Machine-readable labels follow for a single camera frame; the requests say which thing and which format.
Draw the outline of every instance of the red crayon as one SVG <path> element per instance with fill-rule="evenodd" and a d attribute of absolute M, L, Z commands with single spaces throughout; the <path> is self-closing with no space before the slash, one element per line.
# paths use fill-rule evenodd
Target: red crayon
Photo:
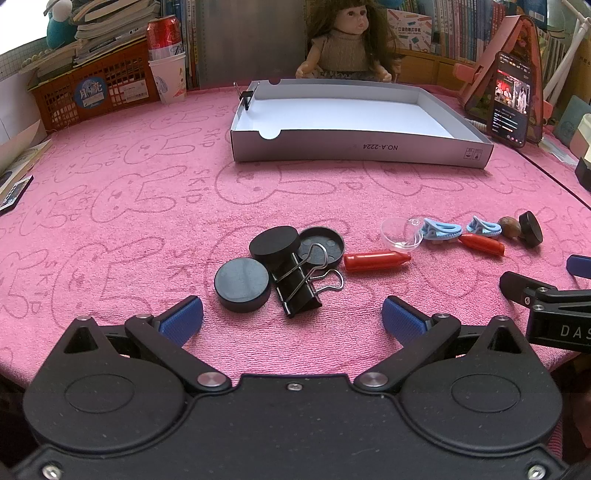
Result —
<path fill-rule="evenodd" d="M 464 233 L 458 237 L 458 240 L 468 248 L 473 248 L 474 250 L 480 250 L 492 255 L 499 255 L 500 257 L 505 255 L 505 245 L 486 236 Z"/>
<path fill-rule="evenodd" d="M 365 272 L 399 267 L 411 259 L 408 254 L 398 252 L 369 252 L 365 254 L 345 255 L 347 272 Z"/>

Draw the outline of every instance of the teal plush toy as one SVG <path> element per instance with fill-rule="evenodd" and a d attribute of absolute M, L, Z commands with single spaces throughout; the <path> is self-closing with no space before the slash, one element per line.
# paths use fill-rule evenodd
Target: teal plush toy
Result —
<path fill-rule="evenodd" d="M 77 27 L 70 23 L 72 0 L 49 0 L 44 15 L 49 15 L 47 24 L 47 46 L 52 49 L 63 47 L 75 40 Z"/>

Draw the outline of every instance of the blue gripper pad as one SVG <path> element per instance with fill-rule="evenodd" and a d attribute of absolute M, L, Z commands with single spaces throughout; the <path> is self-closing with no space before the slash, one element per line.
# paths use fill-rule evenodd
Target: blue gripper pad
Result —
<path fill-rule="evenodd" d="M 571 255 L 566 261 L 566 270 L 575 277 L 591 278 L 591 257 Z"/>
<path fill-rule="evenodd" d="M 175 345 L 183 346 L 201 329 L 203 303 L 199 297 L 190 296 L 156 319 L 161 321 L 158 331 Z"/>
<path fill-rule="evenodd" d="M 431 319 L 398 297 L 390 296 L 382 305 L 382 323 L 386 331 L 400 345 L 407 346 L 412 340 L 427 333 Z"/>

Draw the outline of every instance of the white paper cup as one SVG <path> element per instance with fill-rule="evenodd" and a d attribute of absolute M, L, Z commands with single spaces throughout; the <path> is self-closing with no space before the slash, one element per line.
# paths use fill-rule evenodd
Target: white paper cup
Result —
<path fill-rule="evenodd" d="M 162 103 L 182 102 L 187 97 L 185 82 L 185 53 L 149 61 Z"/>

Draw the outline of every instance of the basket sticker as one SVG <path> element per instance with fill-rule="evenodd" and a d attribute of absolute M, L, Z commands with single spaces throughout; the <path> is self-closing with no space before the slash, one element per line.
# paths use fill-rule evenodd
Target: basket sticker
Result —
<path fill-rule="evenodd" d="M 74 101 L 79 107 L 94 108 L 105 101 L 107 85 L 100 77 L 82 80 L 74 91 Z"/>
<path fill-rule="evenodd" d="M 121 100 L 123 103 L 135 102 L 142 98 L 148 98 L 148 87 L 145 80 L 140 80 L 134 83 L 128 83 L 119 87 L 119 93 L 121 94 Z"/>

